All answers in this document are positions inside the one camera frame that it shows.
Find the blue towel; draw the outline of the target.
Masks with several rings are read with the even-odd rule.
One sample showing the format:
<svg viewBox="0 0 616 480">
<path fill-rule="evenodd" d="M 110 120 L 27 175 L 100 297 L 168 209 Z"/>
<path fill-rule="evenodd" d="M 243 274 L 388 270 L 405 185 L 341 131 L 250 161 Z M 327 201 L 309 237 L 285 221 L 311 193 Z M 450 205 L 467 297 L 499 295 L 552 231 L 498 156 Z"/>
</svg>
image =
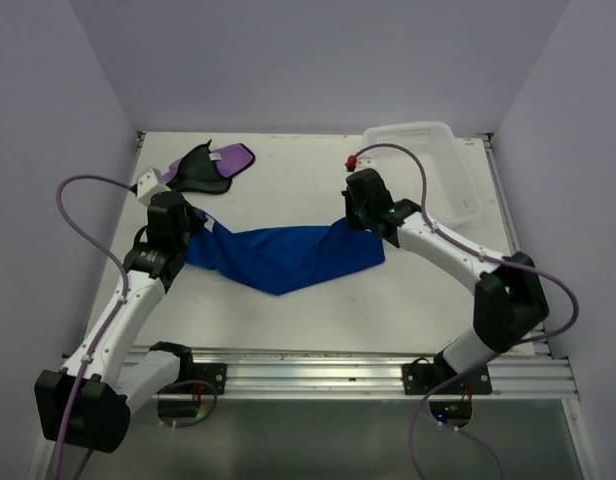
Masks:
<svg viewBox="0 0 616 480">
<path fill-rule="evenodd" d="M 185 262 L 266 294 L 281 296 L 385 262 L 383 242 L 353 231 L 341 218 L 330 225 L 233 232 L 214 219 L 193 235 Z"/>
</svg>

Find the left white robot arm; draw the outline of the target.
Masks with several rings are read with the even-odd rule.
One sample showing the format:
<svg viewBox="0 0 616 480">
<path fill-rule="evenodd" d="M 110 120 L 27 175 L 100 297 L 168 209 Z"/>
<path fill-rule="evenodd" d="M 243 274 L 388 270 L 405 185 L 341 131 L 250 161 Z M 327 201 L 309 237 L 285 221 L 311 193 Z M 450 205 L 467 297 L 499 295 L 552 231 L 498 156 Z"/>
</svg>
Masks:
<svg viewBox="0 0 616 480">
<path fill-rule="evenodd" d="M 130 348 L 182 270 L 190 237 L 204 218 L 176 192 L 161 192 L 147 207 L 147 225 L 121 264 L 116 293 L 82 345 L 57 371 L 43 371 L 34 386 L 46 439 L 111 453 L 131 416 L 154 394 L 181 393 L 196 379 L 190 348 L 158 342 L 125 370 Z"/>
</svg>

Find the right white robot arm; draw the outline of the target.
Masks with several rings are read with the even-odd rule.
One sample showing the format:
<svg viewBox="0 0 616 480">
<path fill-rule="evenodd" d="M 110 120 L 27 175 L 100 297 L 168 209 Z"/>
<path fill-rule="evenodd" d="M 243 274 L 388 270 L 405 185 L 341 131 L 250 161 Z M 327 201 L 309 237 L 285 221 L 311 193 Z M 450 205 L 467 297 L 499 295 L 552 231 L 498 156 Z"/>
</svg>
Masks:
<svg viewBox="0 0 616 480">
<path fill-rule="evenodd" d="M 544 290 L 527 254 L 484 248 L 427 218 L 421 205 L 395 201 L 374 169 L 349 175 L 342 195 L 349 227 L 424 258 L 473 295 L 472 326 L 434 357 L 424 375 L 442 391 L 458 391 L 473 364 L 508 352 L 547 318 Z"/>
</svg>

